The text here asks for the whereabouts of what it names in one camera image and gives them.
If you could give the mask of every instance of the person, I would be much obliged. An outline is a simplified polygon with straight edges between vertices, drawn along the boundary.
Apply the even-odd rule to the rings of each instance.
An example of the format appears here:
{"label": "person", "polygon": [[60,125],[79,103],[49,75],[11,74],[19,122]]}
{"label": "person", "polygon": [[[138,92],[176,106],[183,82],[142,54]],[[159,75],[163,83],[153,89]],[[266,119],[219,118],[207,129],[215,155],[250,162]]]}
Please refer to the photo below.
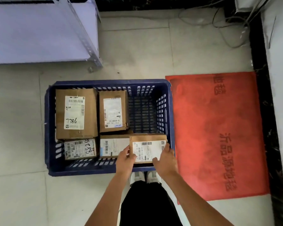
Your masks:
{"label": "person", "polygon": [[117,225],[121,195],[129,177],[131,188],[121,205],[120,226],[182,225],[174,203],[159,183],[161,178],[173,191],[191,226],[232,225],[179,175],[174,150],[168,143],[160,159],[152,160],[156,171],[147,172],[147,183],[142,172],[132,173],[135,159],[129,147],[120,152],[116,173],[85,226]]}

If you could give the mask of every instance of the shoe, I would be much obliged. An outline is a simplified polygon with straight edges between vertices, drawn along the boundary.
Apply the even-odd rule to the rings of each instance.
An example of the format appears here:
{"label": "shoe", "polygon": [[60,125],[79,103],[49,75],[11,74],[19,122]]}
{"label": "shoe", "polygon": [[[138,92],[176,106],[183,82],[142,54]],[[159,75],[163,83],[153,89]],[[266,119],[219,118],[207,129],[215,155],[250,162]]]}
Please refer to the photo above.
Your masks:
{"label": "shoe", "polygon": [[158,182],[161,184],[161,177],[156,171],[147,171],[147,183]]}
{"label": "shoe", "polygon": [[130,177],[130,187],[132,186],[132,184],[134,182],[137,182],[137,181],[146,181],[145,178],[144,178],[144,173],[143,172],[133,172],[131,174],[131,177]]}

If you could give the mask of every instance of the white label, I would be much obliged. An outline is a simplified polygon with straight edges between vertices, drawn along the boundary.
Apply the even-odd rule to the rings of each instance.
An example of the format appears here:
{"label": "white label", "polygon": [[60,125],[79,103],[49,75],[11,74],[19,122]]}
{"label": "white label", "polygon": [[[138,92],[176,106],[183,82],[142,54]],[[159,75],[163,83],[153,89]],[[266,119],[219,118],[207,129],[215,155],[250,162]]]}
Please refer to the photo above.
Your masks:
{"label": "white label", "polygon": [[104,99],[104,120],[105,128],[122,127],[122,99]]}
{"label": "white label", "polygon": [[65,159],[79,159],[97,155],[95,139],[65,142],[64,149]]}
{"label": "white label", "polygon": [[129,138],[101,139],[100,156],[118,156],[129,143]]}
{"label": "white label", "polygon": [[85,97],[65,96],[64,129],[84,129]]}
{"label": "white label", "polygon": [[137,156],[135,162],[151,162],[155,157],[159,160],[165,145],[165,140],[133,142],[133,153]]}

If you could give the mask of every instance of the red carpet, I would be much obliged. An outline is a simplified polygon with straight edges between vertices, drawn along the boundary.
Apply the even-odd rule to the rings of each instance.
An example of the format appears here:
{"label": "red carpet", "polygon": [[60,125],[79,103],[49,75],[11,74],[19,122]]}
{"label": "red carpet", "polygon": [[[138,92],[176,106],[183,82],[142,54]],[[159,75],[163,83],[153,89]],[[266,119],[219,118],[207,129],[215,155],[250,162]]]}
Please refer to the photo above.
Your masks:
{"label": "red carpet", "polygon": [[253,72],[166,76],[172,84],[176,158],[206,201],[269,193]]}

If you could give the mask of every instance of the blue plastic basket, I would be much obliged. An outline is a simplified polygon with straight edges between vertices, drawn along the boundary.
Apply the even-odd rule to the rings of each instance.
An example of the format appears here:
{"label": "blue plastic basket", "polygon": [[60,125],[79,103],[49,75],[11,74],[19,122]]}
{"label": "blue plastic basket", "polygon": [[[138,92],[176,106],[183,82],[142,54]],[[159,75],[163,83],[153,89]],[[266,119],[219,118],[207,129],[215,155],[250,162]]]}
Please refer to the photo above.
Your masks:
{"label": "blue plastic basket", "polygon": [[[171,84],[165,79],[63,81],[45,94],[45,163],[51,176],[115,173],[116,159],[65,160],[64,143],[55,137],[55,90],[127,90],[130,128],[135,133],[165,133],[175,149]],[[153,164],[134,164],[133,171],[155,170]]]}

